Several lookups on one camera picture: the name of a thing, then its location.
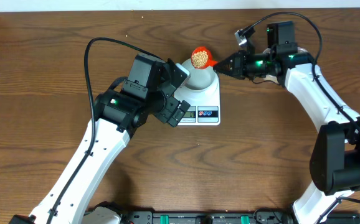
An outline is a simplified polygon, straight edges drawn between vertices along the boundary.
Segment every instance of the food pellets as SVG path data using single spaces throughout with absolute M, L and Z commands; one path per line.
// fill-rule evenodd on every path
M 195 68 L 202 68 L 207 63 L 207 52 L 205 50 L 197 52 L 191 56 L 192 65 Z

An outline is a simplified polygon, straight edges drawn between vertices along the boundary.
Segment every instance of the white wall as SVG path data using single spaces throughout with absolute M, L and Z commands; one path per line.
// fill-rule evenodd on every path
M 360 0 L 0 0 L 0 12 L 360 7 Z

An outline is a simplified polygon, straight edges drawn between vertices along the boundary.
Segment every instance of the cable clip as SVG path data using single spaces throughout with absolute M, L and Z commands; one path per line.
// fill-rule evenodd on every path
M 88 156 L 93 156 L 94 155 L 94 152 L 88 152 L 88 151 L 85 151 L 85 154 L 88 155 Z
M 320 76 L 319 75 L 316 75 L 315 77 L 313 77 L 313 80 L 312 80 L 312 82 L 314 82 L 315 81 L 315 79 L 318 79 Z
M 342 199 L 340 199 L 339 197 L 337 197 L 335 200 L 338 202 L 338 204 L 342 203 Z
M 53 210 L 52 208 L 50 208 L 49 213 L 53 213 L 55 217 L 58 215 L 58 211 Z
M 336 112 L 336 114 L 339 114 L 339 111 L 340 110 L 343 110 L 343 106 L 341 106 L 339 109 L 338 109 L 338 112 Z

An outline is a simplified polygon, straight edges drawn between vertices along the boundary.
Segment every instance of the black motor joint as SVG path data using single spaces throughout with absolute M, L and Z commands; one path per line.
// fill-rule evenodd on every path
M 121 90 L 108 89 L 97 97 L 96 117 L 117 124 L 118 131 L 127 130 L 131 137 L 150 114 L 175 127 L 190 106 L 173 97 L 186 78 L 170 58 L 165 62 L 138 54 Z
M 235 38 L 243 49 L 219 62 L 213 69 L 218 73 L 241 80 L 246 78 L 254 80 L 270 75 L 277 77 L 279 84 L 285 87 L 288 69 L 314 61 L 308 52 L 298 53 L 292 21 L 267 25 L 267 47 L 270 52 L 265 54 L 255 54 L 255 47 L 250 40 L 254 32 L 253 27 L 238 30 Z

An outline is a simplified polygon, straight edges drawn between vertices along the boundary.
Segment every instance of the green connector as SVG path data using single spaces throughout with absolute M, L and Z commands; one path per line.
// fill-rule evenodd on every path
M 161 215 L 161 224 L 169 224 L 169 215 Z
M 241 216 L 241 224 L 249 224 L 249 216 Z

